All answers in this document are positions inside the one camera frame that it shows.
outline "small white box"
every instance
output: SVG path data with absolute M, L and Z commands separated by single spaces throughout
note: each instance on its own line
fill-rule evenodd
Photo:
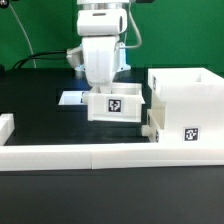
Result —
M 93 88 L 87 101 L 89 121 L 141 122 L 144 103 L 141 84 L 113 83 L 111 94 Z
M 149 69 L 150 141 L 217 142 L 224 136 L 224 79 L 204 68 Z

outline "white bin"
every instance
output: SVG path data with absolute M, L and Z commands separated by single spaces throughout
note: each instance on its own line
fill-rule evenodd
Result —
M 204 68 L 149 69 L 152 104 L 143 135 L 152 142 L 224 138 L 224 79 Z

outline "black table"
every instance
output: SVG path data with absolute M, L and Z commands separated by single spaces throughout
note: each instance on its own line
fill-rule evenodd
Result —
M 133 69 L 116 76 L 116 82 L 143 84 L 150 99 L 147 71 Z M 85 77 L 71 69 L 18 69 L 0 79 L 0 112 L 14 113 L 15 132 L 6 145 L 52 145 L 145 142 L 142 123 L 89 122 L 87 106 L 59 106 L 64 90 L 89 90 Z
M 116 81 L 146 83 L 146 74 Z M 14 113 L 16 131 L 6 145 L 147 141 L 141 124 L 88 122 L 85 106 L 59 107 L 69 89 L 89 87 L 71 70 L 8 71 L 0 111 Z M 221 224 L 223 211 L 221 166 L 0 173 L 1 224 Z

